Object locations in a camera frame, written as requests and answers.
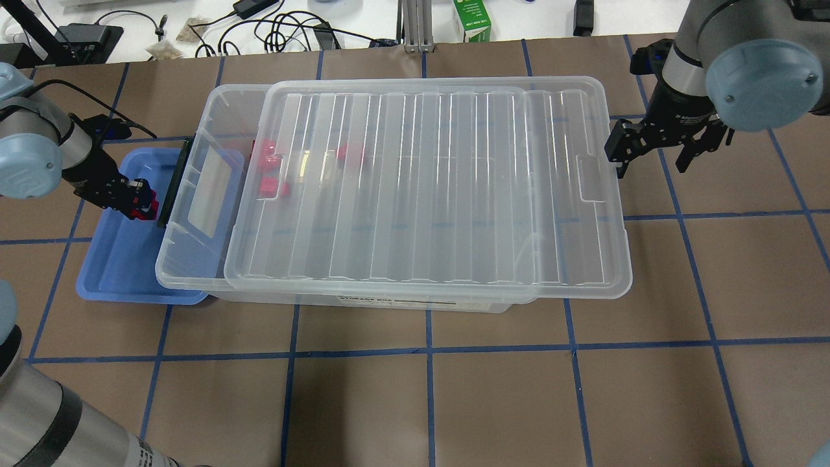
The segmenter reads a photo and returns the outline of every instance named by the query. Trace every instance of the black cable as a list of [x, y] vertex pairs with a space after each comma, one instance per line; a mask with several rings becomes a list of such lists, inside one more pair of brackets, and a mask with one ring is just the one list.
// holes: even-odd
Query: black cable
[[159, 42], [164, 39], [164, 25], [167, 23], [167, 15], [161, 17], [161, 22], [156, 22], [150, 15], [147, 13], [136, 12], [135, 10], [114, 10], [112, 12], [107, 12], [101, 15], [100, 18], [96, 19], [95, 22], [92, 24], [101, 24], [101, 20], [108, 17], [109, 15], [114, 15], [117, 13], [123, 13], [128, 15], [139, 15], [149, 19], [153, 23], [153, 28], [155, 30], [155, 35], [159, 38]]
[[[321, 22], [325, 22], [325, 20], [323, 18], [315, 15], [314, 13], [312, 13], [312, 12], [303, 12], [303, 11], [282, 13], [281, 15], [278, 15], [278, 17], [282, 17], [282, 18], [292, 17], [292, 15], [294, 13], [306, 14], [306, 15], [312, 16], [315, 19], [318, 19]], [[275, 31], [279, 31], [279, 26], [280, 25], [287, 25], [289, 27], [295, 27], [295, 29], [303, 30], [304, 34], [305, 34], [305, 29], [315, 29], [317, 27], [317, 26], [307, 26], [307, 25], [304, 24], [304, 22], [297, 22], [296, 18], [294, 18], [294, 17], [292, 19], [294, 19], [296, 23], [290, 24], [290, 23], [286, 23], [283, 19], [281, 19], [281, 20], [276, 20], [276, 19], [271, 20], [271, 19], [265, 19], [265, 18], [262, 18], [262, 19], [249, 19], [249, 20], [245, 20], [245, 21], [240, 21], [240, 22], [237, 22], [237, 23], [233, 24], [228, 29], [226, 29], [225, 32], [223, 32], [222, 35], [219, 37], [219, 42], [217, 44], [219, 46], [219, 49], [222, 50], [222, 44], [225, 42], [225, 37], [227, 37], [227, 34], [230, 31], [232, 31], [233, 29], [235, 29], [237, 27], [240, 27], [244, 24], [255, 24], [255, 23], [256, 24], [263, 24], [263, 23], [264, 24], [271, 24], [272, 26], [276, 26]], [[332, 27], [330, 27], [329, 29], [332, 31], [332, 33], [339, 32], [341, 34], [346, 34], [346, 35], [349, 35], [349, 36], [359, 37], [359, 38], [365, 39], [367, 41], [374, 41], [375, 40], [372, 37], [365, 36], [363, 34], [358, 34], [357, 32], [345, 31], [343, 29], [336, 29], [336, 28], [332, 28]], [[261, 41], [265, 41], [265, 39], [263, 39], [261, 37], [257, 37], [257, 38], [260, 39]]]
[[[268, 19], [268, 17], [269, 17], [269, 16], [271, 16], [271, 15], [275, 15], [275, 16], [274, 16], [274, 18], [276, 19], [278, 16], [280, 16], [280, 15], [278, 15], [277, 13], [279, 13], [279, 11], [282, 9], [282, 7], [283, 7], [283, 5], [285, 5], [285, 3], [286, 3], [286, 0], [282, 0], [282, 1], [280, 2], [280, 4], [276, 6], [276, 9], [274, 9], [274, 11], [269, 12], [268, 14], [266, 14], [265, 16], [263, 16], [261, 19]], [[264, 41], [264, 40], [263, 40], [263, 39], [259, 36], [259, 26], [261, 26], [261, 25], [262, 25], [262, 23], [260, 22], [260, 23], [257, 23], [257, 25], [256, 25], [256, 26], [254, 26], [254, 36], [262, 42], [263, 46], [266, 48], [266, 52], [274, 52], [274, 50], [270, 50], [270, 51], [268, 50], [268, 45], [267, 45], [267, 44], [266, 44], [266, 42], [265, 42], [265, 41]], [[273, 25], [271, 25], [271, 31], [272, 31], [272, 32], [274, 31], [274, 27], [273, 27]]]
[[205, 40], [204, 40], [204, 38], [202, 37], [202, 35], [201, 35], [201, 34], [199, 34], [199, 33], [196, 31], [196, 28], [197, 28], [197, 27], [203, 27], [203, 26], [213, 26], [214, 24], [216, 24], [216, 23], [218, 23], [218, 22], [220, 22], [220, 21], [222, 21], [222, 20], [228, 19], [229, 17], [232, 17], [232, 16], [233, 16], [233, 15], [235, 15], [235, 14], [237, 14], [237, 12], [230, 12], [230, 13], [228, 13], [227, 15], [225, 15], [225, 16], [223, 16], [223, 17], [220, 17], [220, 18], [217, 18], [217, 19], [214, 19], [214, 20], [213, 20], [213, 21], [211, 21], [211, 22], [203, 22], [203, 23], [200, 23], [200, 24], [188, 24], [188, 25], [187, 25], [187, 26], [190, 28], [190, 31], [192, 31], [192, 32], [193, 32], [193, 34], [195, 34], [195, 35], [196, 35], [196, 37], [198, 37], [198, 38], [199, 38], [199, 41], [202, 43], [202, 45], [200, 45], [199, 47], [197, 47], [197, 48], [196, 48], [196, 58], [198, 58], [198, 57], [199, 57], [199, 52], [201, 52], [201, 51], [202, 51], [202, 49], [205, 51], [205, 53], [207, 53], [207, 56], [208, 56], [208, 57], [214, 57], [214, 56], [216, 56], [216, 55], [217, 55], [217, 53], [216, 53], [216, 49], [214, 49], [214, 48], [213, 48], [213, 47], [211, 47], [211, 46], [210, 46], [207, 42], [205, 42]]
[[156, 134], [154, 132], [148, 130], [143, 125], [141, 125], [139, 123], [136, 123], [135, 120], [131, 120], [128, 116], [126, 116], [126, 115], [122, 114], [121, 112], [117, 111], [114, 107], [112, 107], [109, 104], [103, 102], [101, 99], [91, 95], [89, 92], [84, 91], [80, 87], [75, 86], [74, 84], [70, 83], [69, 81], [46, 80], [46, 81], [42, 82], [41, 84], [39, 84], [37, 86], [33, 86], [33, 87], [27, 89], [26, 92], [24, 92], [22, 95], [23, 95], [23, 97], [29, 97], [29, 96], [35, 94], [36, 92], [41, 91], [45, 87], [55, 85], [55, 84], [63, 85], [63, 86], [66, 86], [66, 87], [72, 89], [73, 91], [80, 92], [81, 94], [83, 94], [84, 96], [89, 98], [90, 100], [94, 101], [99, 106], [104, 107], [106, 110], [108, 110], [108, 111], [112, 112], [114, 115], [117, 115], [118, 117], [120, 117], [121, 120], [124, 120], [125, 122], [127, 122], [129, 124], [129, 126], [137, 128], [139, 130], [142, 130], [144, 133], [146, 133], [151, 138], [158, 138], [158, 136], [156, 136]]
[[72, 50], [72, 42], [69, 41], [69, 38], [66, 37], [66, 34], [64, 34], [63, 31], [61, 31], [61, 29], [55, 24], [55, 22], [51, 20], [51, 18], [49, 17], [49, 13], [47, 13], [46, 10], [43, 8], [43, 5], [41, 5], [41, 0], [35, 0], [35, 3], [37, 4], [37, 7], [41, 9], [41, 12], [43, 13], [43, 16], [47, 19], [47, 21], [55, 28], [57, 33], [60, 34], [61, 37], [63, 37], [63, 40], [66, 41], [66, 45], [69, 47], [70, 53], [72, 55], [75, 55], [75, 51]]
[[[286, 23], [285, 19], [287, 18], [294, 20], [294, 23]], [[305, 29], [303, 29], [300, 26], [306, 24], [309, 21], [314, 21], [314, 18], [309, 18], [304, 20], [303, 22], [300, 22], [293, 15], [289, 13], [284, 13], [282, 15], [278, 15], [277, 17], [275, 17], [273, 21], [278, 22], [279, 24], [271, 24], [271, 32], [267, 36], [265, 36], [265, 38], [259, 37], [259, 35], [256, 33], [256, 28], [259, 27], [261, 23], [257, 24], [256, 27], [254, 27], [254, 36], [256, 36], [256, 38], [262, 42], [263, 46], [265, 47], [265, 52], [283, 52], [288, 45], [288, 41], [290, 41], [291, 39], [298, 41], [306, 51], [311, 49], [311, 42], [309, 41], [308, 34], [306, 34]], [[294, 31], [292, 31], [291, 34], [287, 37], [279, 30], [279, 27], [283, 25], [295, 26]], [[305, 44], [303, 44], [300, 39], [294, 37], [297, 31], [302, 31], [303, 38], [305, 39]], [[279, 42], [274, 42], [274, 38], [279, 37], [282, 37], [282, 45], [280, 45]]]
[[239, 51], [239, 47], [237, 47], [237, 44], [234, 44], [233, 42], [230, 42], [230, 41], [225, 41], [225, 43], [222, 44], [222, 53], [223, 54], [230, 55], [229, 53], [227, 53], [227, 46], [228, 45], [231, 45], [231, 46], [233, 46], [233, 48], [237, 49], [237, 55], [242, 55], [242, 52]]

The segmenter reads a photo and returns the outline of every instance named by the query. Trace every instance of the blue tape line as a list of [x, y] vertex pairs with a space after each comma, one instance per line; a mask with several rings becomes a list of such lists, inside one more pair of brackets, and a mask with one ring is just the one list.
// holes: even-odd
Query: blue tape line
[[662, 349], [679, 347], [708, 347], [711, 341], [659, 341], [659, 342], [602, 342], [577, 344], [579, 350], [622, 350], [622, 349]]
[[778, 141], [778, 138], [775, 136], [775, 132], [772, 130], [767, 130], [769, 133], [769, 138], [773, 141], [773, 146], [775, 146], [775, 152], [778, 153], [779, 159], [781, 160], [781, 165], [784, 166], [784, 171], [787, 173], [787, 178], [789, 179], [789, 184], [792, 185], [793, 191], [795, 192], [796, 198], [798, 198], [798, 203], [801, 204], [801, 209], [803, 211], [804, 217], [807, 218], [807, 223], [810, 225], [810, 230], [813, 231], [813, 238], [816, 240], [816, 245], [818, 246], [818, 251], [822, 254], [822, 259], [824, 260], [824, 267], [830, 272], [830, 258], [828, 257], [828, 251], [824, 248], [824, 242], [822, 241], [822, 236], [818, 233], [818, 229], [816, 228], [816, 223], [813, 222], [813, 216], [810, 214], [810, 210], [807, 207], [807, 201], [804, 199], [804, 195], [801, 193], [801, 189], [798, 187], [798, 183], [795, 181], [795, 175], [793, 175], [793, 171], [789, 168], [789, 164], [787, 163], [787, 158], [784, 156], [784, 151], [781, 149], [781, 144]]
[[124, 91], [124, 84], [127, 82], [127, 73], [129, 73], [129, 63], [124, 64], [124, 71], [121, 72], [121, 81], [118, 82], [118, 90], [115, 92], [115, 99], [112, 100], [112, 108], [118, 109], [118, 103], [121, 100], [121, 92]]
[[574, 390], [576, 391], [576, 405], [579, 409], [579, 427], [582, 429], [582, 444], [585, 450], [585, 465], [593, 467], [593, 454], [591, 453], [591, 438], [588, 434], [588, 416], [585, 414], [585, 397], [582, 393], [582, 376], [579, 373], [579, 355], [576, 343], [576, 331], [574, 330], [574, 317], [571, 315], [570, 300], [564, 299], [565, 322], [568, 325], [568, 342], [571, 352], [571, 367], [574, 370]]
[[286, 373], [286, 399], [282, 406], [282, 434], [280, 437], [280, 465], [286, 465], [288, 455], [288, 429], [291, 423], [291, 394], [294, 391], [294, 363], [297, 352], [297, 331], [300, 325], [300, 305], [294, 306], [294, 320], [291, 323], [290, 357]]
[[484, 353], [503, 351], [567, 351], [569, 344], [526, 344], [517, 346], [434, 347], [432, 353]]
[[155, 361], [155, 356], [40, 356], [29, 362], [38, 363], [133, 363], [137, 361]]
[[666, 176], [666, 183], [671, 194], [671, 202], [674, 204], [677, 212], [677, 223], [680, 225], [681, 236], [683, 237], [683, 244], [686, 247], [686, 256], [689, 257], [689, 264], [691, 266], [691, 274], [695, 279], [695, 287], [697, 289], [698, 298], [701, 301], [701, 309], [703, 310], [703, 318], [706, 323], [706, 330], [709, 332], [709, 339], [712, 344], [712, 350], [715, 354], [715, 363], [718, 366], [718, 373], [720, 373], [720, 384], [724, 389], [724, 396], [726, 397], [726, 405], [729, 408], [730, 418], [732, 419], [732, 427], [735, 430], [735, 437], [738, 440], [738, 449], [740, 450], [741, 459], [744, 465], [752, 467], [752, 461], [749, 459], [749, 451], [746, 448], [746, 441], [744, 440], [744, 432], [740, 427], [740, 420], [738, 419], [738, 411], [735, 409], [735, 400], [732, 397], [732, 390], [730, 389], [729, 378], [726, 375], [726, 368], [724, 367], [723, 357], [720, 354], [720, 347], [718, 346], [717, 335], [715, 334], [715, 326], [712, 324], [712, 316], [709, 311], [709, 303], [706, 301], [706, 294], [703, 291], [703, 282], [701, 281], [701, 273], [697, 268], [697, 261], [695, 254], [691, 249], [691, 241], [689, 240], [689, 232], [686, 230], [686, 221], [683, 219], [684, 215], [681, 211], [680, 201], [677, 199], [677, 192], [674, 188], [674, 183], [671, 181], [671, 174], [666, 163], [666, 156], [663, 150], [657, 150], [660, 156], [660, 165], [663, 168], [663, 174]]
[[204, 353], [192, 355], [165, 355], [162, 361], [225, 361], [225, 360], [273, 360], [289, 358], [287, 351], [251, 352], [251, 353]]
[[0, 245], [38, 245], [42, 243], [66, 243], [66, 238], [28, 238], [24, 240], [0, 240]]
[[351, 356], [416, 355], [425, 353], [427, 353], [427, 349], [421, 347], [358, 351], [298, 351], [296, 358], [348, 358]]
[[432, 310], [426, 312], [427, 324], [427, 432], [429, 467], [435, 467], [435, 371], [432, 367]]
[[[81, 199], [78, 202], [78, 209], [76, 209], [75, 211], [75, 220], [72, 221], [72, 227], [69, 230], [68, 239], [72, 239], [73, 237], [75, 237], [75, 230], [78, 228], [78, 221], [81, 219], [81, 210], [83, 210], [83, 208], [84, 200]], [[52, 286], [49, 289], [49, 298], [46, 299], [46, 306], [43, 308], [41, 322], [37, 325], [37, 332], [35, 333], [35, 338], [32, 340], [32, 348], [29, 350], [29, 361], [31, 361], [32, 358], [35, 357], [35, 353], [37, 352], [37, 346], [39, 346], [41, 343], [41, 337], [43, 337], [43, 329], [46, 328], [46, 320], [49, 318], [49, 310], [51, 309], [52, 302], [55, 300], [55, 292], [57, 291], [58, 284], [61, 282], [61, 275], [63, 274], [63, 268], [66, 266], [66, 258], [69, 256], [69, 247], [71, 245], [71, 241], [67, 241], [66, 246], [63, 248], [61, 261], [58, 263], [57, 272], [55, 273], [55, 280], [52, 281]]]
[[530, 54], [527, 52], [527, 41], [521, 40], [521, 51], [525, 55], [525, 68], [527, 68], [527, 76], [533, 76], [533, 67], [530, 65]]
[[219, 59], [219, 72], [216, 74], [216, 84], [213, 87], [219, 87], [222, 84], [222, 74], [225, 72], [225, 57]]
[[173, 305], [167, 306], [164, 313], [164, 323], [161, 325], [161, 336], [159, 337], [159, 348], [156, 350], [155, 363], [153, 364], [153, 375], [150, 377], [150, 388], [147, 391], [147, 403], [144, 404], [144, 416], [141, 418], [141, 431], [139, 438], [147, 437], [147, 427], [150, 422], [150, 412], [153, 410], [153, 398], [155, 397], [156, 383], [159, 381], [159, 370], [161, 369], [162, 356], [164, 355], [164, 344], [167, 342], [167, 330], [170, 328], [170, 318], [173, 315]]
[[317, 58], [317, 77], [316, 80], [323, 78], [323, 50], [320, 50], [320, 56]]
[[684, 219], [729, 219], [737, 217], [774, 217], [804, 214], [803, 211], [752, 211], [748, 213], [683, 214]]
[[623, 216], [624, 220], [675, 220], [677, 216], [675, 214], [643, 214], [637, 216]]
[[756, 337], [750, 339], [723, 339], [719, 346], [766, 346], [782, 344], [827, 344], [830, 336], [818, 337]]
[[44, 243], [89, 243], [92, 237], [80, 238], [27, 238], [23, 240], [0, 240], [0, 245], [38, 245]]
[[[756, 346], [756, 345], [792, 345], [792, 344], [825, 344], [830, 343], [830, 336], [808, 337], [755, 337], [747, 339], [723, 339], [716, 342], [719, 346]], [[683, 347], [709, 347], [712, 342], [704, 341], [652, 341], [652, 342], [594, 342], [577, 344], [577, 349], [583, 350], [624, 350], [624, 349], [659, 349]], [[481, 347], [433, 347], [432, 349], [410, 347], [394, 349], [378, 349], [373, 351], [319, 351], [303, 352], [297, 358], [344, 358], [349, 356], [395, 356], [395, 355], [426, 355], [436, 353], [496, 353], [512, 351], [569, 351], [570, 344], [540, 344], [520, 346], [481, 346]], [[30, 363], [126, 363], [133, 361], [155, 361], [153, 355], [133, 356], [39, 356], [32, 358]], [[225, 360], [277, 360], [291, 358], [287, 351], [254, 352], [254, 353], [222, 353], [198, 355], [165, 355], [162, 361], [225, 361]]]

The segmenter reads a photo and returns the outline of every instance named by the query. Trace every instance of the red object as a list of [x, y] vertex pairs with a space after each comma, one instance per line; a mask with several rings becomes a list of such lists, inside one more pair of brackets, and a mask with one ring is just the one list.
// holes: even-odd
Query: red object
[[147, 212], [144, 212], [143, 210], [138, 208], [133, 208], [133, 212], [130, 213], [130, 215], [132, 216], [131, 219], [155, 220], [156, 215], [159, 213], [159, 201], [156, 199], [155, 190], [151, 189], [150, 191], [153, 193], [153, 201], [150, 202], [150, 207], [149, 209], [147, 209]]
[[284, 182], [280, 187], [280, 197], [288, 198], [289, 196], [291, 196], [291, 184], [288, 182]]
[[275, 170], [279, 170], [280, 165], [282, 165], [282, 155], [279, 154], [263, 155], [257, 164], [261, 172], [273, 172]]
[[260, 190], [259, 190], [259, 197], [260, 198], [276, 198], [276, 195], [279, 194], [281, 198], [287, 198], [291, 195], [291, 184], [288, 182], [280, 183], [280, 180], [276, 177], [262, 177], [262, 181], [260, 181]]
[[280, 188], [280, 180], [276, 177], [262, 177], [260, 181], [260, 198], [275, 198]]
[[[366, 161], [365, 151], [366, 151], [365, 147], [360, 148], [360, 165], [363, 165], [363, 163]], [[340, 162], [345, 162], [346, 161], [346, 155], [348, 153], [349, 153], [349, 146], [348, 145], [342, 145], [339, 148], [337, 148], [337, 153], [334, 155], [334, 157], [336, 157], [337, 160], [339, 160]]]
[[276, 142], [274, 140], [263, 140], [262, 141], [262, 154], [264, 155], [271, 155], [276, 152]]

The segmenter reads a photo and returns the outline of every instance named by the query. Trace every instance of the grid floor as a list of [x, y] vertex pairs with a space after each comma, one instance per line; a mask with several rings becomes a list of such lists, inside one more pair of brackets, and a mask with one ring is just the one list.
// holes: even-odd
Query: grid floor
[[[658, 36], [441, 44], [32, 71], [61, 77], [176, 146], [229, 82], [590, 75], [614, 118]], [[60, 105], [100, 113], [62, 91]], [[635, 285], [615, 301], [502, 315], [222, 302], [84, 302], [100, 216], [64, 184], [0, 199], [0, 271], [29, 362], [187, 464], [804, 465], [830, 439], [830, 121], [738, 135], [685, 175], [659, 151], [621, 182]]]

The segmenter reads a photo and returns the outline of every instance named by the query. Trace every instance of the clear plastic storage box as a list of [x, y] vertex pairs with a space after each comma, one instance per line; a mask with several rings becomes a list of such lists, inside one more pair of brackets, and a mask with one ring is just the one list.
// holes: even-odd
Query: clear plastic storage box
[[156, 274], [246, 302], [619, 297], [632, 273], [607, 137], [589, 77], [220, 86]]

